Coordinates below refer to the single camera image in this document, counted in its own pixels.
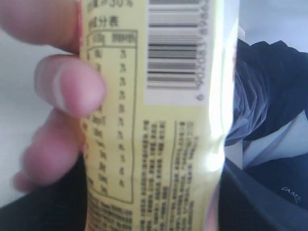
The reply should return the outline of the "black sleeved forearm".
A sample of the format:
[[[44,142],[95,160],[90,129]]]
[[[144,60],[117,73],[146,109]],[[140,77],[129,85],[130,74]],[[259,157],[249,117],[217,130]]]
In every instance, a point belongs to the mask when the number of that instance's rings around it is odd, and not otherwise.
[[[278,41],[237,44],[233,126],[243,168],[226,161],[220,185],[222,231],[308,228],[308,55]],[[57,183],[0,210],[3,231],[82,231],[84,161]]]

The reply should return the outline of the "person's open bare hand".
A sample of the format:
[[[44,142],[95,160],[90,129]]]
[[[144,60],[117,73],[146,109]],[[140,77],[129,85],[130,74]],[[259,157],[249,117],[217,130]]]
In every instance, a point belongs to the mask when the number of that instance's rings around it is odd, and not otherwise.
[[[75,165],[85,138],[79,120],[98,109],[106,88],[101,74],[78,58],[77,0],[3,0],[0,26],[29,44],[64,51],[42,59],[34,73],[36,94],[52,106],[21,157],[13,186],[22,193],[55,183]]]

